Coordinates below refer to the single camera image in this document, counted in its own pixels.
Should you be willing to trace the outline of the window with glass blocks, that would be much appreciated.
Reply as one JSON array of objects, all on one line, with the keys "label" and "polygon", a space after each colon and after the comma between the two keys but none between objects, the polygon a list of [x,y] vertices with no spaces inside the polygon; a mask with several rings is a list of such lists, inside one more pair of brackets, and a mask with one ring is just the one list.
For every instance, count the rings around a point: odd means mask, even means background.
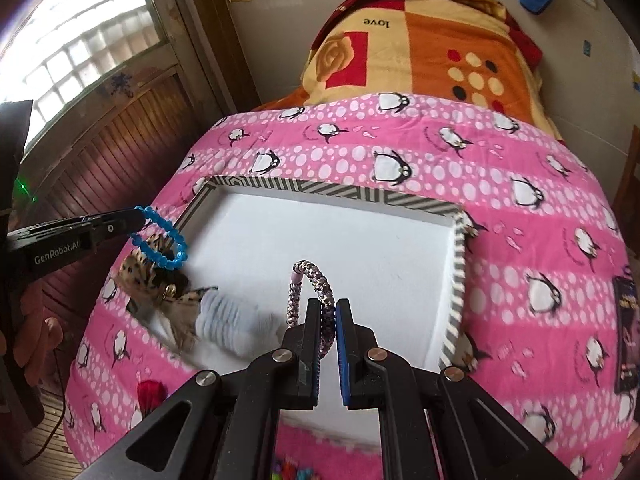
[{"label": "window with glass blocks", "polygon": [[42,0],[1,48],[1,101],[32,102],[26,148],[130,58],[160,43],[151,0]]}]

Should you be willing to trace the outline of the striped white jewelry tray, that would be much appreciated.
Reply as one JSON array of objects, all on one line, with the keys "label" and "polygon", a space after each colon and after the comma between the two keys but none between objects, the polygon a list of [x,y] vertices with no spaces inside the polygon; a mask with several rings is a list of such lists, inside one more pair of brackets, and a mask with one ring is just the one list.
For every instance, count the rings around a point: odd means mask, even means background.
[{"label": "striped white jewelry tray", "polygon": [[176,221],[184,274],[283,318],[294,263],[308,260],[385,349],[436,372],[458,339],[465,244],[460,214],[212,181]]}]

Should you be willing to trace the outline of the pink penguin bedspread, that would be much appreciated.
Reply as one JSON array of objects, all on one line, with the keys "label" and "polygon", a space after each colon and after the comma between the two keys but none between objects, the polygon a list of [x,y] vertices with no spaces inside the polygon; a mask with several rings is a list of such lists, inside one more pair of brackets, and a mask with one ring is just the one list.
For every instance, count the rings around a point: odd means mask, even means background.
[{"label": "pink penguin bedspread", "polygon": [[579,478],[620,472],[636,400],[614,390],[627,254],[597,179],[563,144],[473,104],[366,94],[224,118],[153,205],[175,219],[198,179],[252,174],[459,205],[473,377],[516,416],[548,408],[548,448]]}]

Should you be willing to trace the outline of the light blue fluffy scrunchie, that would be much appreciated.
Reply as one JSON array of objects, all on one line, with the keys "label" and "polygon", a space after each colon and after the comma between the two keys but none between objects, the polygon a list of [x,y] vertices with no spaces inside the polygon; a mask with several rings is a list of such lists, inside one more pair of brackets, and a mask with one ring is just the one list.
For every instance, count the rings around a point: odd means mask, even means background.
[{"label": "light blue fluffy scrunchie", "polygon": [[250,360],[280,344],[280,327],[274,313],[216,288],[207,289],[202,296],[195,320],[199,340]]}]

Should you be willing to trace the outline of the black purple phone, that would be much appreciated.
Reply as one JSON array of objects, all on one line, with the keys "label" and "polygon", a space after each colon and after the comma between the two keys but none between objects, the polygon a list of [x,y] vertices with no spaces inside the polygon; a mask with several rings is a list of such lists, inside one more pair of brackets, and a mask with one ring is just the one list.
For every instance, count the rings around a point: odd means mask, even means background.
[{"label": "black purple phone", "polygon": [[639,300],[630,278],[613,278],[617,316],[615,392],[634,390],[639,383]]}]

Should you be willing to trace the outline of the wooden chair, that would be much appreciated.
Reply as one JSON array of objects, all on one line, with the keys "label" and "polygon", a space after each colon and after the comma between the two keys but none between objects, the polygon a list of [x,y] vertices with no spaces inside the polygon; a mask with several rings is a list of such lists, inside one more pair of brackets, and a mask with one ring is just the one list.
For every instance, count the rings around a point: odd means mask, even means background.
[{"label": "wooden chair", "polygon": [[640,130],[634,126],[620,185],[614,197],[613,211],[626,246],[635,254],[639,253],[640,234],[639,151]]}]

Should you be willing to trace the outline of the leopard print bow hair clip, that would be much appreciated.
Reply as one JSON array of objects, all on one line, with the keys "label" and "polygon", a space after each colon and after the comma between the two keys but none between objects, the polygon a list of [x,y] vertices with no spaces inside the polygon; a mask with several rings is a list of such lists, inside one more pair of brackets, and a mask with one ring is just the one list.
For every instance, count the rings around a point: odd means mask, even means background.
[{"label": "leopard print bow hair clip", "polygon": [[196,343],[195,322],[206,292],[217,286],[192,288],[189,279],[178,269],[161,268],[135,247],[122,260],[114,277],[116,285],[138,306],[151,307],[168,325],[176,347],[191,352]]}]

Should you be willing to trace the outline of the orange yellow folded blanket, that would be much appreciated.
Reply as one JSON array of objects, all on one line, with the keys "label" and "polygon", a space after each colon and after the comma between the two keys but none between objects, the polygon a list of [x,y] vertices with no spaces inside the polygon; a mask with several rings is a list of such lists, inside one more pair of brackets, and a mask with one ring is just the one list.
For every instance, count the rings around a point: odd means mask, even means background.
[{"label": "orange yellow folded blanket", "polygon": [[346,0],[314,38],[299,87],[265,107],[423,94],[485,107],[559,139],[540,97],[541,60],[497,0]]}]

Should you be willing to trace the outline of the red satin bow clip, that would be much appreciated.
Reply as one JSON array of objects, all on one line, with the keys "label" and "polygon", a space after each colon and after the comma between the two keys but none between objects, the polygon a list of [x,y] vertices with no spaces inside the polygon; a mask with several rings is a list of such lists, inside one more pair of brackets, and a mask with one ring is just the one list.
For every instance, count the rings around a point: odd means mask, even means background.
[{"label": "red satin bow clip", "polygon": [[140,412],[148,416],[156,410],[166,399],[165,386],[154,379],[142,380],[137,386],[137,396]]}]

